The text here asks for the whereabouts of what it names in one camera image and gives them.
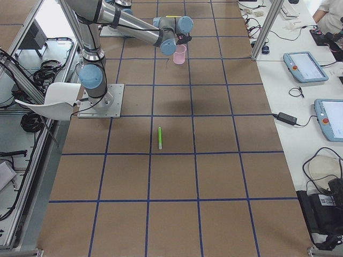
brown grid mat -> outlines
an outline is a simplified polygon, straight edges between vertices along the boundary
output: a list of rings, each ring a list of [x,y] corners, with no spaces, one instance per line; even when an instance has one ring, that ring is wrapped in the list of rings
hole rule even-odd
[[[194,18],[188,59],[175,65],[135,39],[102,39],[108,81],[125,83],[122,117],[73,118],[38,247],[46,256],[307,256],[238,4],[135,2],[147,20]]]

pink cup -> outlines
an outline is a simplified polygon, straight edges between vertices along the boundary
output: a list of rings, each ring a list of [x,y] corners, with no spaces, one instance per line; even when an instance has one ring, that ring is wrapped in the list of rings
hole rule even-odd
[[[186,58],[187,47],[184,44],[178,44],[174,53],[173,62],[183,64]]]

keyboard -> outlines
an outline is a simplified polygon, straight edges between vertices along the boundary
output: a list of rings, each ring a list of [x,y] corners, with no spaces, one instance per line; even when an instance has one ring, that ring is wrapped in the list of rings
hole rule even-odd
[[[285,0],[280,9],[280,13],[286,20],[299,18],[299,12],[296,11],[288,0]]]

white shirt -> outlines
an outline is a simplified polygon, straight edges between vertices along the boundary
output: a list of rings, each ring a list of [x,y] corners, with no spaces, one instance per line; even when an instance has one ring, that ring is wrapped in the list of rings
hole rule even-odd
[[[342,30],[343,25],[340,19],[343,17],[343,0],[323,0],[318,9],[327,12],[318,22],[324,34],[327,32],[334,34]]]

paper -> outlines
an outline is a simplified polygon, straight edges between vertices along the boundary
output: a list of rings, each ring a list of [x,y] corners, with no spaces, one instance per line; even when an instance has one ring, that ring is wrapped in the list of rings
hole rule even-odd
[[[0,164],[0,191],[16,176],[16,172],[3,162]]]

